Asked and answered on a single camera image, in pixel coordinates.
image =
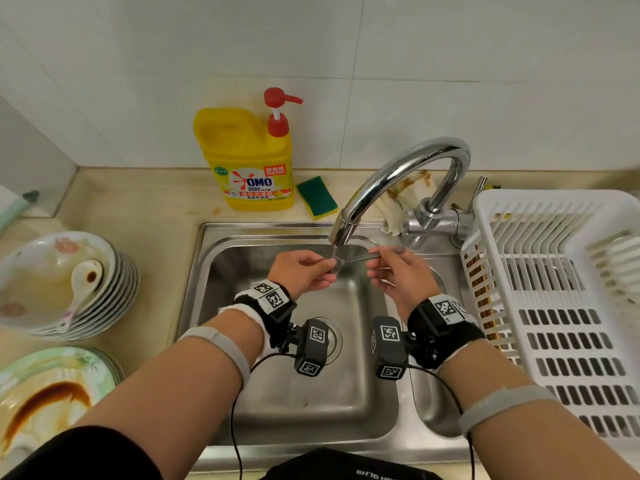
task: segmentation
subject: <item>person's left hand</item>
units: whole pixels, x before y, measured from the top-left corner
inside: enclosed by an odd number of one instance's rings
[[[313,251],[284,251],[276,256],[267,279],[286,288],[297,301],[302,293],[324,290],[334,283],[337,277],[331,270],[336,264],[335,259]]]

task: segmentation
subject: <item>stainless steel sink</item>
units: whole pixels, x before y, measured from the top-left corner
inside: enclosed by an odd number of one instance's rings
[[[311,249],[331,256],[326,224],[205,224],[200,232],[177,336],[215,316],[235,293],[265,278],[276,254]],[[340,256],[399,244],[380,224],[360,224]],[[427,258],[441,288],[468,300],[458,250],[428,239]],[[330,327],[328,364],[317,378],[301,376],[292,359],[274,357],[252,374],[236,407],[234,427],[245,468],[268,468],[330,444],[405,463],[468,459],[458,413],[436,380],[420,371],[398,382],[373,375],[369,338],[376,315],[397,318],[393,302],[373,288],[364,263],[341,270],[331,288],[298,301],[293,322],[321,317]],[[227,425],[212,438],[194,471],[237,468]]]

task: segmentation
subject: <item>yellow plastic jug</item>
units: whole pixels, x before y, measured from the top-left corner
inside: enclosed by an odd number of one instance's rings
[[[205,108],[196,114],[193,131],[232,209],[293,205],[289,122],[280,112],[286,101],[302,104],[280,88],[264,92],[264,102],[273,111],[267,124],[240,108]]]

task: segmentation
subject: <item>gray arm band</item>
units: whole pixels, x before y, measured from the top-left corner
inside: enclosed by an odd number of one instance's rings
[[[493,415],[517,406],[518,404],[537,401],[539,399],[557,401],[556,396],[549,392],[548,389],[537,385],[516,387],[516,389],[506,389],[504,387],[498,389],[478,401],[460,416],[458,425],[460,431],[462,431],[462,436],[466,436],[471,428],[485,419],[491,418]]]
[[[244,389],[244,386],[249,382],[251,369],[249,368],[249,363],[246,361],[244,354],[240,351],[233,340],[229,339],[228,336],[220,333],[215,328],[208,326],[190,328],[183,336],[180,337],[180,340],[185,337],[199,337],[201,339],[208,340],[222,350],[222,352],[227,354],[228,357],[236,363],[238,370],[242,374],[242,389]]]

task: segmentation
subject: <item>red pump nozzle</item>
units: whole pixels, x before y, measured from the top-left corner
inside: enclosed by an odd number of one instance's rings
[[[289,134],[289,122],[285,115],[280,112],[286,101],[302,104],[302,99],[284,94],[281,88],[268,88],[264,92],[264,103],[273,110],[267,121],[267,129],[271,136],[281,138]]]

